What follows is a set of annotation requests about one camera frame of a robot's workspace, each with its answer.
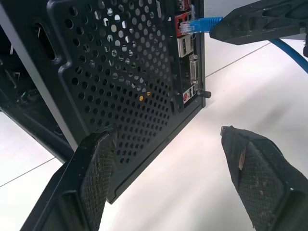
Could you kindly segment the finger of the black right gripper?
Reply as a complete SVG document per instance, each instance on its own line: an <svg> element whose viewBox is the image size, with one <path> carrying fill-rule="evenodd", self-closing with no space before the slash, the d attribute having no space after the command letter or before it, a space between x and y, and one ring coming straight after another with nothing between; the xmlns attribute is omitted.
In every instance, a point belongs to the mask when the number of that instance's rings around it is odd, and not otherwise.
<svg viewBox="0 0 308 231"><path fill-rule="evenodd" d="M306 0L260 0L234 9L209 35L225 43L243 45L294 36L307 30Z"/></svg>

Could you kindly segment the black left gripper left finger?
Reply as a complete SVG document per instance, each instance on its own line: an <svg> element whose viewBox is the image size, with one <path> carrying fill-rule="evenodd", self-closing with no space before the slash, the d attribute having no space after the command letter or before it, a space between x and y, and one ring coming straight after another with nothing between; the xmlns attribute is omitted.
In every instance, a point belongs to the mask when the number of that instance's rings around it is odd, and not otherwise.
<svg viewBox="0 0 308 231"><path fill-rule="evenodd" d="M85 137L72 158L51 177L22 226L23 231L97 231L113 170L117 128Z"/></svg>

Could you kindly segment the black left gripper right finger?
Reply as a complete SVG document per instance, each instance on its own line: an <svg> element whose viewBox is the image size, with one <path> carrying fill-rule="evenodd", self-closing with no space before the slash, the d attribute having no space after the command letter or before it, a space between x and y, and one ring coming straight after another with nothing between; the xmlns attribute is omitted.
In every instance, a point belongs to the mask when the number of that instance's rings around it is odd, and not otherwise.
<svg viewBox="0 0 308 231"><path fill-rule="evenodd" d="M308 229L308 179L270 139L233 126L221 128L231 180L257 231Z"/></svg>

